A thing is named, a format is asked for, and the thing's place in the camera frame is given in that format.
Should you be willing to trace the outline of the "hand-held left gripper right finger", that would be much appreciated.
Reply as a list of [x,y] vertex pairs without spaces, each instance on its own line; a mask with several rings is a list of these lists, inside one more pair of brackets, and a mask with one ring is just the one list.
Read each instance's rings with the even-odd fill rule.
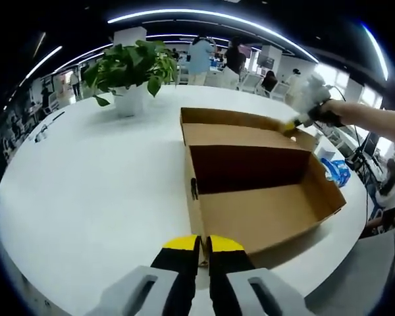
[[216,315],[307,315],[304,297],[274,272],[255,268],[238,242],[207,238],[209,294]]

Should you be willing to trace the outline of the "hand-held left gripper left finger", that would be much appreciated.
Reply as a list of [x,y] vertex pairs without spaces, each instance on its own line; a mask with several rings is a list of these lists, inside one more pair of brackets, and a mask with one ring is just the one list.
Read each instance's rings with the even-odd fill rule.
[[165,243],[151,265],[106,288],[88,315],[188,315],[196,293],[201,237]]

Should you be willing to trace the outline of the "person's right hand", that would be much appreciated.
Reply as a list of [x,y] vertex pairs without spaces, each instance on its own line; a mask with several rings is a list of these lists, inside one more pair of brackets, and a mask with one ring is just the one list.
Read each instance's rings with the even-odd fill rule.
[[342,124],[340,117],[336,114],[334,114],[332,111],[330,110],[324,110],[324,104],[327,101],[331,101],[331,99],[327,99],[325,102],[323,103],[318,103],[316,104],[316,106],[314,106],[314,108],[312,108],[309,112],[308,112],[308,116],[309,118],[313,121],[313,122],[322,122],[325,123],[329,126],[333,126],[333,127],[343,127],[344,125]]

